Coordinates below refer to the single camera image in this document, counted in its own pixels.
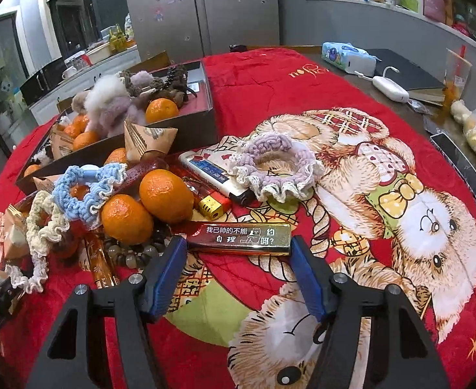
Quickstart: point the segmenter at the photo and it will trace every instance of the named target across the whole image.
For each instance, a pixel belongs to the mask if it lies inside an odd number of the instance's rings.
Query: tablecloth
[[[234,206],[224,219],[289,222],[333,270],[363,285],[400,285],[437,344],[452,387],[465,387],[476,374],[476,203],[462,179],[389,108],[294,51],[223,54],[204,63],[222,140],[201,156],[224,162],[236,136],[274,130],[306,142],[327,171],[306,201]],[[0,210],[20,197],[16,168],[44,131],[11,156],[0,176]],[[290,169],[283,162],[265,167],[272,174]],[[294,281],[282,258],[189,255],[169,312],[149,326],[168,385],[274,388],[288,376],[288,387],[304,388],[320,340]],[[3,328],[5,358],[22,379],[79,283],[93,286],[89,273],[49,256],[44,292],[26,296]],[[369,323],[362,326],[361,357]],[[124,387],[113,320],[106,320],[106,333],[114,387]],[[362,364],[351,387],[359,385]]]

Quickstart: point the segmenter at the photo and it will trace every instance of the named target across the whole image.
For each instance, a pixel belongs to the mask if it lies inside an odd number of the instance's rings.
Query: white mug
[[[68,79],[71,76],[74,76],[78,72],[78,69],[76,69],[74,66],[68,67],[65,71],[63,71],[63,74],[61,75],[61,78]]]

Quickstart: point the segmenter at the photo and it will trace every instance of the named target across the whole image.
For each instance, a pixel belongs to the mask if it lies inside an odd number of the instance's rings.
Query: black box
[[[210,146],[219,141],[216,119],[214,117],[213,99],[209,82],[203,66],[202,60],[184,64],[188,70],[188,86],[198,86],[198,97],[189,95],[189,101],[180,109],[178,116],[153,123],[154,127],[166,128],[174,127],[178,129],[177,136],[173,142],[170,153],[185,152],[188,150]],[[154,71],[153,75],[165,77],[168,69]],[[71,112],[71,108],[65,110],[57,121]],[[29,177],[24,177],[23,173],[31,165],[31,159],[40,148],[47,143],[50,131],[40,141],[35,151],[31,154],[16,180],[16,186],[26,195],[34,192],[36,186],[32,177],[47,177],[51,175],[63,174],[70,165],[93,164],[102,166],[108,155],[117,148],[123,148],[124,134],[109,137],[83,149],[71,153],[63,158],[57,159],[42,167]]]

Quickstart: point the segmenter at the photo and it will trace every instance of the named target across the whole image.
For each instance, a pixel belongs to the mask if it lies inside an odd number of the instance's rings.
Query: pink container
[[[447,0],[425,0],[424,15],[429,19],[445,23],[445,2]]]

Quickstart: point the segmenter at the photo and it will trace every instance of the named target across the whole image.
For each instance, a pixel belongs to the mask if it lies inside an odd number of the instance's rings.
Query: notebook
[[[400,70],[400,73],[388,70],[386,77],[407,90],[410,98],[435,105],[441,105],[444,101],[445,85],[415,63],[391,50],[375,49],[367,50],[367,52],[381,60],[375,67],[376,76],[382,76],[387,66],[393,66]]]

